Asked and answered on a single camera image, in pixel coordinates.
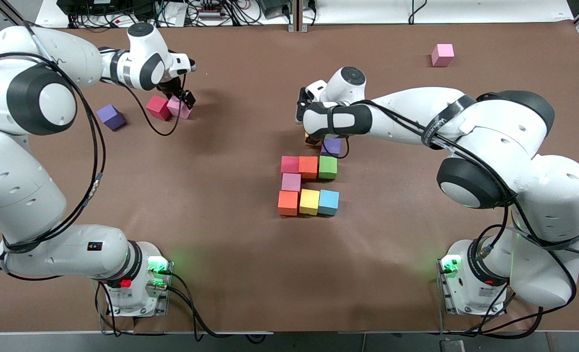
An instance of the green cube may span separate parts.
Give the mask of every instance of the green cube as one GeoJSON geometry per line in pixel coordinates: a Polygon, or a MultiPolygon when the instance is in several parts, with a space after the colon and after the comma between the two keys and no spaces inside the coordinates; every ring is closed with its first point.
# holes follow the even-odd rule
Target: green cube
{"type": "Polygon", "coordinates": [[[332,156],[320,156],[318,177],[334,180],[337,177],[337,159],[332,156]]]}

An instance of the cube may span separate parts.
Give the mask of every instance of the cube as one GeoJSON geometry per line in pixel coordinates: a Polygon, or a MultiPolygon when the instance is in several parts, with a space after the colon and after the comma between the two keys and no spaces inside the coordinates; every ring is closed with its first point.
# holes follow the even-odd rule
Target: cube
{"type": "Polygon", "coordinates": [[[339,138],[327,138],[322,143],[322,148],[320,149],[321,155],[326,156],[339,156],[339,151],[341,150],[341,139],[339,138]]]}
{"type": "Polygon", "coordinates": [[[96,111],[96,114],[100,118],[100,121],[102,121],[105,126],[109,127],[111,131],[115,131],[126,124],[122,114],[111,104],[96,111]]]}
{"type": "Polygon", "coordinates": [[[305,132],[305,145],[307,147],[319,147],[322,145],[321,140],[319,140],[318,143],[315,143],[315,144],[307,143],[307,138],[309,138],[309,133],[305,132]]]}
{"type": "Polygon", "coordinates": [[[334,180],[337,177],[337,159],[332,156],[320,156],[319,178],[334,180]]]}
{"type": "Polygon", "coordinates": [[[317,156],[299,156],[298,173],[306,180],[315,180],[318,178],[318,157],[317,156]]]}
{"type": "Polygon", "coordinates": [[[320,190],[318,202],[318,214],[334,216],[339,208],[339,192],[332,190],[320,190]]]}
{"type": "Polygon", "coordinates": [[[454,57],[455,50],[452,44],[437,44],[431,54],[431,61],[433,62],[433,67],[448,67],[454,57]]]}
{"type": "Polygon", "coordinates": [[[297,174],[298,160],[298,156],[281,156],[281,174],[297,174]]]}
{"type": "Polygon", "coordinates": [[[167,121],[171,114],[168,109],[168,100],[157,95],[153,95],[151,100],[146,104],[146,109],[152,116],[162,121],[167,121]]]}
{"type": "Polygon", "coordinates": [[[179,100],[176,96],[172,96],[170,100],[168,100],[168,110],[170,110],[170,114],[174,117],[184,118],[187,120],[189,118],[189,113],[192,111],[187,107],[185,102],[179,100]]]}
{"type": "Polygon", "coordinates": [[[281,190],[279,192],[279,215],[297,216],[298,215],[298,192],[281,190]]]}
{"type": "Polygon", "coordinates": [[[281,190],[300,192],[300,174],[283,174],[281,190]]]}
{"type": "Polygon", "coordinates": [[[303,189],[300,192],[301,214],[318,215],[320,192],[318,190],[303,189]]]}

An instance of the gray floor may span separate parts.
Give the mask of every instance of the gray floor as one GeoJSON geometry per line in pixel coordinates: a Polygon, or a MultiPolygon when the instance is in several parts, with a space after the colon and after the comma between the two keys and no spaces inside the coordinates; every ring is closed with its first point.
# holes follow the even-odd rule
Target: gray floor
{"type": "MultiPolygon", "coordinates": [[[[41,0],[9,0],[27,20],[35,20],[41,0]]],[[[570,1],[573,11],[579,10],[579,0],[570,1]]],[[[8,22],[0,15],[0,30],[8,22]]],[[[368,334],[366,352],[437,352],[443,336],[429,334],[368,334]]],[[[579,332],[537,332],[517,341],[490,338],[463,339],[466,350],[483,352],[579,352],[579,332]]],[[[265,343],[250,345],[242,337],[194,342],[191,335],[163,337],[102,336],[99,334],[30,334],[0,335],[0,352],[114,352],[114,351],[189,351],[189,352],[360,352],[363,334],[334,332],[283,333],[269,336],[265,343]]]]}

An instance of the light blue cube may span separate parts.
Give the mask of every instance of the light blue cube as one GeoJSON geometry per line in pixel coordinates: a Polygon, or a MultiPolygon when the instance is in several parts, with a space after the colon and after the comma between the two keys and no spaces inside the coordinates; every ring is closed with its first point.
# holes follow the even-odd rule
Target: light blue cube
{"type": "Polygon", "coordinates": [[[318,214],[334,216],[339,207],[339,192],[332,190],[320,190],[318,214]]]}

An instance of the blue cube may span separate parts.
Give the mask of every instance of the blue cube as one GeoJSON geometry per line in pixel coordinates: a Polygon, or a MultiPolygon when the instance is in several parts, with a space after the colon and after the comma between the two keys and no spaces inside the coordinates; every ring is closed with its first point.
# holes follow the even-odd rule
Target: blue cube
{"type": "Polygon", "coordinates": [[[339,207],[339,192],[332,190],[320,190],[318,214],[334,216],[339,207]]]}
{"type": "Polygon", "coordinates": [[[327,138],[322,143],[320,154],[323,156],[339,156],[340,150],[341,150],[341,139],[327,138]]]}
{"type": "Polygon", "coordinates": [[[96,111],[96,114],[100,118],[100,121],[105,124],[105,126],[109,127],[111,131],[115,131],[122,127],[126,123],[124,121],[124,117],[118,110],[113,107],[113,105],[109,104],[106,107],[103,107],[99,111],[96,111]]]}

